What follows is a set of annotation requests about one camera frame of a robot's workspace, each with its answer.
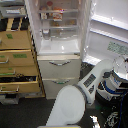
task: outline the gray floor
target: gray floor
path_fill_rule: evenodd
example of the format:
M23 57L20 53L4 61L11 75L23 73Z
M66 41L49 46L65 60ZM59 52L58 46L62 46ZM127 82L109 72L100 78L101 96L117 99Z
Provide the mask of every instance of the gray floor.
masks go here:
M45 98L20 99L18 105L0 104L0 128L37 128L44 126L52 110L54 100ZM94 107L87 107L85 115L78 123L82 128L93 128L90 116L97 116L103 128L105 119Z

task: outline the open refrigerator door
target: open refrigerator door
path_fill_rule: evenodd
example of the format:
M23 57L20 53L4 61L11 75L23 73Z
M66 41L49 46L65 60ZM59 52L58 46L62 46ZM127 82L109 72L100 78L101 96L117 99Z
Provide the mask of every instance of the open refrigerator door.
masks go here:
M128 55L128 1L93 0L83 47L83 62Z

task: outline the drawer handle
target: drawer handle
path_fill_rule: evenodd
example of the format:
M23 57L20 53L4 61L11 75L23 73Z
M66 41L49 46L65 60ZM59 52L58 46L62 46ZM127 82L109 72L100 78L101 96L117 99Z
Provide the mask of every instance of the drawer handle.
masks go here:
M67 82L69 82L70 80L66 80L66 81L52 81L53 83L55 83L55 84L65 84L65 83L67 83Z
M0 64L6 64L8 63L8 59L5 62L0 62Z
M62 63L62 64L56 64L54 61L50 61L49 63L50 64L53 64L53 65L56 65L56 66L63 66L63 65L66 65L66 64L68 64L68 63L70 63L71 61L67 61L67 62L64 62L64 63Z
M18 92L19 91L19 86L17 87L16 90L13 90L13 91L3 91L3 88L5 88L5 87L1 87L0 92L7 92L7 93L9 93L9 92Z
M12 73L0 73L0 76L15 75L15 71Z
M2 39L0 39L0 44L2 43Z

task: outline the cable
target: cable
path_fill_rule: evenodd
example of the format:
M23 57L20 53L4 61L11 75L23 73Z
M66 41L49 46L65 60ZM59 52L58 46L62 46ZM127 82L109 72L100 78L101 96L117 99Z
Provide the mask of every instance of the cable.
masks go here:
M121 100L121 105L120 105L120 120L119 120L119 125L118 128L120 127L120 123L121 123L121 116L122 116L122 105L123 105L123 100L124 100L124 96L128 93L128 90L124 93L122 100Z
M115 122L115 120L118 119L118 112L113 112L111 113L108 118L107 121L104 124L104 128L106 128L106 125L108 124L109 127L113 128L118 121Z

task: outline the freezer drawer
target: freezer drawer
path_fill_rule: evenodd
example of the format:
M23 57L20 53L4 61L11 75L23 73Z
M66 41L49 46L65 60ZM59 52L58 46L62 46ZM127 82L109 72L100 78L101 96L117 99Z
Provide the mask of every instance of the freezer drawer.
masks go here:
M75 79L50 79L43 80L44 89L47 99L55 99L58 92L65 87L66 85L77 84L79 81L78 78Z
M24 67L5 67L0 68L0 77L16 77L23 76L37 76L36 66L24 66Z
M0 49L29 49L28 31L0 32Z
M30 93L30 92L39 92L39 91L40 88L37 78L35 81L30 81L30 82L0 83L0 94Z
M37 58L42 79L78 78L80 76L81 59L69 56Z
M0 67L34 65L31 50L0 51Z

